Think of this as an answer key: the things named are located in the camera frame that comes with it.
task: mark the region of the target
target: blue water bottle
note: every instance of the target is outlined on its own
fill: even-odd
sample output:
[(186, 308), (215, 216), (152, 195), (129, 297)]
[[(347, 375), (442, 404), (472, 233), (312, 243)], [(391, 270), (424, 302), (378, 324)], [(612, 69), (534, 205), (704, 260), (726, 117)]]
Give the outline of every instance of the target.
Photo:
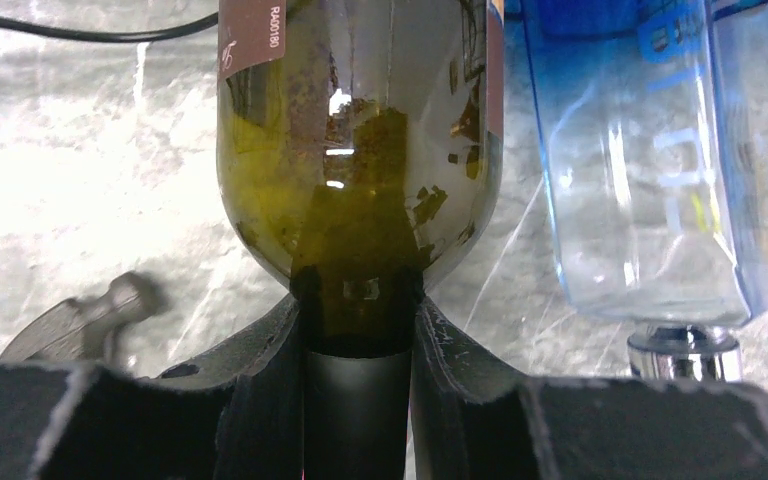
[(632, 372), (736, 379), (768, 311), (768, 2), (523, 0), (557, 272)]

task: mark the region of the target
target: silver metal cap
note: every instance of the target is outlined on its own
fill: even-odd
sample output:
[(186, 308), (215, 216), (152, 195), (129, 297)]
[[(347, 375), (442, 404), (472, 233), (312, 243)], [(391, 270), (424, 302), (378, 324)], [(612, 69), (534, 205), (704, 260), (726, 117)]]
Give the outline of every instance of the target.
[(739, 381), (740, 343), (710, 327), (646, 327), (628, 337), (631, 373), (641, 378)]

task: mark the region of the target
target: black cable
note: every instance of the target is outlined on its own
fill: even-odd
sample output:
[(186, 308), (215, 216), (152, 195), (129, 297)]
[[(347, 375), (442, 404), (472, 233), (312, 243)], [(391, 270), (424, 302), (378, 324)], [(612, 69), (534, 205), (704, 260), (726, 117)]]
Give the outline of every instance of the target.
[(219, 23), (219, 14), (213, 13), (195, 22), (151, 32), (87, 32), (68, 28), (47, 27), (34, 23), (0, 17), (0, 29), (29, 33), (41, 37), (94, 43), (142, 43), (171, 40), (202, 32)]

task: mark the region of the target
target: gray table surface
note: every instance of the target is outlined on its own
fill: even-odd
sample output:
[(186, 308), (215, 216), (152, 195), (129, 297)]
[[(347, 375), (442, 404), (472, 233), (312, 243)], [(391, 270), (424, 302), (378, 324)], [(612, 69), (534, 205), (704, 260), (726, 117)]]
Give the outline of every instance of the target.
[[(0, 0), (0, 15), (117, 31), (215, 10), (216, 0)], [(126, 46), (0, 31), (0, 351), (46, 308), (99, 294), (129, 269), (151, 273), (174, 301), (125, 332), (121, 362), (138, 375), (218, 343), (284, 295), (219, 200), (215, 51), (215, 30)], [(630, 327), (564, 302), (524, 53), (509, 48), (507, 59), (502, 195), (481, 241), (431, 295), (527, 373), (628, 375)], [(738, 336), (746, 376), (768, 389), (768, 315)]]

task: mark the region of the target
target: brown label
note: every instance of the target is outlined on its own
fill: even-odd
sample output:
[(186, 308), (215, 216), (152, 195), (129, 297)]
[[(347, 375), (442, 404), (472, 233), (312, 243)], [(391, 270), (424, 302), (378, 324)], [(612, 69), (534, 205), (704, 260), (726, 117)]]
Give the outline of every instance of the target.
[(505, 2), (487, 2), (487, 130), (504, 138)]
[(219, 0), (219, 81), (284, 56), (287, 0)]

